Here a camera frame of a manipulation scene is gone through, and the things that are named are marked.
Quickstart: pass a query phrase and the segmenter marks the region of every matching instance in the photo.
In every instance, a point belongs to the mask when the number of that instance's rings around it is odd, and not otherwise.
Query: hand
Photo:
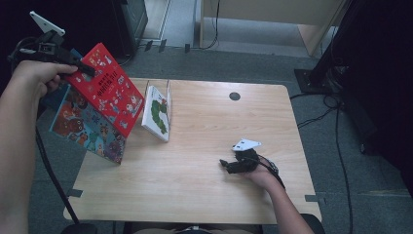
[[[47,91],[53,91],[60,82],[58,74],[71,74],[78,68],[66,64],[56,64],[52,62],[41,62],[24,60],[13,73],[11,81],[18,81],[23,85],[23,92],[34,91],[40,97],[44,96]]]
[[[261,158],[260,162],[266,166],[270,166],[270,164],[265,159]],[[269,188],[269,186],[280,184],[279,181],[264,166],[260,164],[254,171],[250,173],[243,173],[241,174],[241,176],[251,179],[252,182],[266,190]]]

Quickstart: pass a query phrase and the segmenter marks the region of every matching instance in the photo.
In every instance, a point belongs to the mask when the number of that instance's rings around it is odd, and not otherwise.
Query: table top
[[[132,81],[144,94],[147,80]],[[170,80],[170,88],[169,142],[139,117],[121,166],[86,154],[73,186],[83,194],[69,198],[80,219],[277,223],[268,194],[220,166],[219,159],[236,161],[232,146],[241,138],[262,143],[254,149],[278,166],[297,210],[321,219],[318,203],[305,199],[315,190],[286,87]],[[232,92],[241,98],[231,100]]]

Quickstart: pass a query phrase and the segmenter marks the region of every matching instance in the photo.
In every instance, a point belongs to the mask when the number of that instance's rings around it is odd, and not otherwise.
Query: desk
[[[201,47],[204,40],[204,18],[216,18],[218,1],[202,0]],[[307,51],[312,56],[328,29],[341,20],[346,2],[347,0],[220,0],[219,18],[298,24]]]
[[[146,80],[132,80],[145,90]],[[276,223],[268,194],[220,166],[219,159],[235,161],[241,138],[262,142],[257,153],[279,167],[298,211],[321,219],[318,203],[305,199],[315,190],[284,86],[171,80],[170,87],[168,143],[138,120],[121,166],[86,154],[74,183],[83,195],[69,199],[80,219]],[[231,100],[232,92],[241,99]]]

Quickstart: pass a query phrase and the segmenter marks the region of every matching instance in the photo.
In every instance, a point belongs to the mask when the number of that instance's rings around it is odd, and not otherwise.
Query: person's left hand
[[[53,91],[60,82],[58,74],[71,74],[77,70],[77,66],[42,62],[33,60],[21,61],[12,76],[12,81],[19,81],[23,85],[23,91],[34,91],[40,97],[47,91]]]

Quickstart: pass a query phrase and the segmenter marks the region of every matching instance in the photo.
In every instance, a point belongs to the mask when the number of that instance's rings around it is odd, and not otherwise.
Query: red book
[[[143,95],[103,44],[94,46],[82,62],[95,69],[95,76],[77,71],[66,80],[123,137],[128,137],[142,110]]]

